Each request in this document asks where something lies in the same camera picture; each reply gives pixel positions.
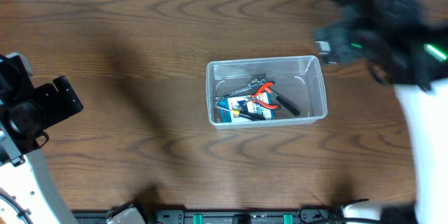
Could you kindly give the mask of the clear plastic container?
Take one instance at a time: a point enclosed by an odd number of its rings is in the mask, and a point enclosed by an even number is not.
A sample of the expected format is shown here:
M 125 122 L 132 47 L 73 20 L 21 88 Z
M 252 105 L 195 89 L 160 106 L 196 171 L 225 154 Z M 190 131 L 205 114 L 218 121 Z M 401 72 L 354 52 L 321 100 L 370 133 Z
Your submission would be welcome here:
M 270 120 L 221 122 L 214 98 L 246 87 L 259 75 L 274 81 L 273 91 L 294 105 L 300 115 L 294 116 L 281 106 Z M 254 95 L 256 91 L 236 97 Z M 313 55 L 210 62 L 206 67 L 206 101 L 209 121 L 217 130 L 312 124 L 328 113 L 321 66 Z

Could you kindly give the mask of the small claw hammer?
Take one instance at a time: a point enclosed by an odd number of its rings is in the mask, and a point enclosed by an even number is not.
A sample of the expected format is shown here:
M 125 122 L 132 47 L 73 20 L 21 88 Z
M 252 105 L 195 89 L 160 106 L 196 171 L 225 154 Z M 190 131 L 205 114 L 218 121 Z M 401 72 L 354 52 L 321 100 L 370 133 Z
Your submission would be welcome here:
M 250 102 L 253 102 L 254 104 L 258 104 L 262 106 L 265 109 L 269 109 L 271 111 L 279 110 L 282 107 L 287 109 L 289 112 L 291 112 L 294 116 L 299 116 L 300 112 L 299 110 L 292 105 L 290 102 L 288 102 L 286 99 L 281 97 L 279 94 L 277 94 L 273 89 L 271 88 L 275 84 L 274 81 L 266 81 L 265 75 L 260 75 L 257 78 L 252 79 L 247 86 L 251 86 L 252 89 L 256 89 L 256 93 L 251 95 L 251 98 L 249 99 Z M 279 105 L 272 105 L 268 104 L 264 101 L 259 100 L 258 96 L 262 93 L 267 93 L 267 95 L 273 96 L 278 102 Z

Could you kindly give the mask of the silver wrench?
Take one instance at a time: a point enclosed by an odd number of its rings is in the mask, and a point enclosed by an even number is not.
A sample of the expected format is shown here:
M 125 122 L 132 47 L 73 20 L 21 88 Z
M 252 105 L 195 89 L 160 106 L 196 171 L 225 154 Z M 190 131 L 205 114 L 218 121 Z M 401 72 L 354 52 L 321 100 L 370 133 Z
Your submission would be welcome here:
M 240 88 L 235 91 L 231 91 L 225 94 L 222 94 L 221 96 L 217 96 L 214 98 L 214 101 L 216 103 L 223 101 L 224 99 L 227 99 L 229 97 L 235 97 L 241 93 L 248 92 L 249 90 L 254 90 L 256 88 L 261 87 L 263 84 L 266 83 L 265 80 L 266 75 L 259 75 L 258 77 L 253 78 L 246 87 Z

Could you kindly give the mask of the red handled pliers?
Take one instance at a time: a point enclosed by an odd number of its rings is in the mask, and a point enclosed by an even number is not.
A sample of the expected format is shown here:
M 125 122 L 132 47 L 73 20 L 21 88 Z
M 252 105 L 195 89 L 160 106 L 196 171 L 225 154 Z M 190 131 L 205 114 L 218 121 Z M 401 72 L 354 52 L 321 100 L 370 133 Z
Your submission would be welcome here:
M 272 94 L 271 87 L 274 85 L 274 82 L 266 82 L 262 84 L 255 94 L 247 97 L 246 101 L 252 104 L 257 104 L 264 109 L 268 109 L 270 111 L 275 111 L 280 109 L 280 105 L 271 104 L 270 95 Z

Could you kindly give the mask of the blue white screw box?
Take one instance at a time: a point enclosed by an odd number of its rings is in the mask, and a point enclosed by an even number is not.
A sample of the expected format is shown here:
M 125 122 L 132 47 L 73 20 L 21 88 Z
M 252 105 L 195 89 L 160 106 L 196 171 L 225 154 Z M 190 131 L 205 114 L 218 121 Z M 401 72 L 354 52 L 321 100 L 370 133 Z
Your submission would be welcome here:
M 260 116 L 265 117 L 266 120 L 270 120 L 270 119 L 274 118 L 275 111 L 270 111 L 270 110 L 263 108 L 257 104 L 252 104 L 252 103 L 247 102 L 246 99 L 249 96 L 250 95 L 239 96 L 239 97 L 230 97 L 230 98 L 224 99 L 223 101 L 215 103 L 215 105 L 219 105 L 219 106 L 227 108 L 227 109 L 235 109 L 235 110 L 258 114 Z M 218 110 L 220 111 L 220 117 L 221 117 L 222 123 L 250 122 L 250 120 L 232 115 L 228 111 L 223 111 L 220 109 L 218 109 Z

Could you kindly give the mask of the black yellow screwdriver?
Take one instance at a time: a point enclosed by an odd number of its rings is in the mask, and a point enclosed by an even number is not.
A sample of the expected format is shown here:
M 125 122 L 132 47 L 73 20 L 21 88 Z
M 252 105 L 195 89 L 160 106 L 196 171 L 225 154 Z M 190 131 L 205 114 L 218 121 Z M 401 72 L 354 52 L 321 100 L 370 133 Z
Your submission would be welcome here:
M 262 115 L 249 113 L 249 112 L 245 112 L 245 111 L 240 111 L 240 110 L 235 110 L 235 109 L 230 109 L 230 108 L 224 108 L 219 105 L 215 105 L 214 107 L 217 109 L 223 110 L 223 111 L 228 111 L 232 115 L 240 117 L 240 118 L 245 118 L 245 119 L 252 120 L 252 121 L 265 120 L 265 117 L 263 117 Z

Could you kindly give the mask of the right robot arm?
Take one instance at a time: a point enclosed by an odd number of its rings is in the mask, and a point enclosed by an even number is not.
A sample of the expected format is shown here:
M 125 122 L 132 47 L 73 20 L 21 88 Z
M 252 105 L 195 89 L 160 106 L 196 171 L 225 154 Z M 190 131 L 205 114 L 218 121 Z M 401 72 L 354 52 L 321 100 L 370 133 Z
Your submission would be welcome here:
M 416 199 L 407 206 L 344 209 L 345 221 L 371 214 L 380 223 L 447 222 L 447 28 L 424 22 L 418 0 L 331 0 L 339 21 L 318 29 L 327 65 L 365 60 L 371 76 L 390 85 L 412 145 Z

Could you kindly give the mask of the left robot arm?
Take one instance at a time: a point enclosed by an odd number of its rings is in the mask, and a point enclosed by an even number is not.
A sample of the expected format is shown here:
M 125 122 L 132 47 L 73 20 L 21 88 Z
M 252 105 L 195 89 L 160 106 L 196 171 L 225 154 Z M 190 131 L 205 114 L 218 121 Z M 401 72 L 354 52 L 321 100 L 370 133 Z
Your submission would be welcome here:
M 75 223 L 42 153 L 46 129 L 81 112 L 65 76 L 34 87 L 27 58 L 1 56 L 1 218 L 6 223 Z

